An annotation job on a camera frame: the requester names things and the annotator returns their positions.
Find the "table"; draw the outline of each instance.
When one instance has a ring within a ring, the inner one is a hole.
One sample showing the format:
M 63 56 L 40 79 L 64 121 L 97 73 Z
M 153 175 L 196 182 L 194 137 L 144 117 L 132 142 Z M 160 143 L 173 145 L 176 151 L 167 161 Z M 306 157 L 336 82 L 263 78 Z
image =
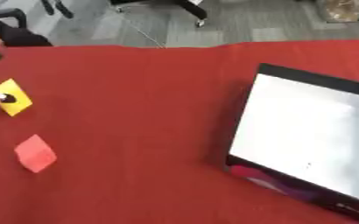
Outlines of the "table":
M 359 81 L 359 40 L 9 49 L 34 105 L 0 110 L 0 224 L 352 223 L 224 171 L 260 62 Z M 33 134 L 59 158 L 39 174 L 13 152 Z

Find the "black chair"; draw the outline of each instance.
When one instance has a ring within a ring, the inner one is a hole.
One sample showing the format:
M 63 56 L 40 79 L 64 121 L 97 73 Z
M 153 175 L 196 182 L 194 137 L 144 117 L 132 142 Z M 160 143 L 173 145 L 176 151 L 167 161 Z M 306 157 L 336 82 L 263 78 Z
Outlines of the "black chair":
M 20 9 L 0 10 L 0 18 L 15 18 L 19 28 L 27 28 L 27 16 Z
M 136 2 L 146 2 L 149 0 L 109 0 L 112 5 L 120 5 L 120 4 L 130 4 L 130 3 L 136 3 Z M 177 4 L 178 6 L 182 7 L 184 10 L 190 12 L 192 15 L 196 16 L 198 20 L 196 21 L 196 27 L 202 27 L 205 24 L 205 21 L 207 19 L 207 12 L 203 10 L 201 7 L 197 6 L 194 3 L 191 3 L 188 0 L 172 0 L 174 4 Z M 117 6 L 116 7 L 117 12 L 123 12 L 123 7 Z

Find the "yellow block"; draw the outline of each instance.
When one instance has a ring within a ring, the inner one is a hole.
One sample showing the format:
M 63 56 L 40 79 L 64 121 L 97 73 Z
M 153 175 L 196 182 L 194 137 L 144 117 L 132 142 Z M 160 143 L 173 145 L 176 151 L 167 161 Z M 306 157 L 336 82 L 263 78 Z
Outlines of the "yellow block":
M 30 98 L 28 98 L 25 92 L 23 92 L 13 79 L 9 79 L 0 84 L 0 94 L 13 95 L 17 100 L 13 103 L 0 102 L 0 107 L 10 116 L 15 116 L 32 105 Z

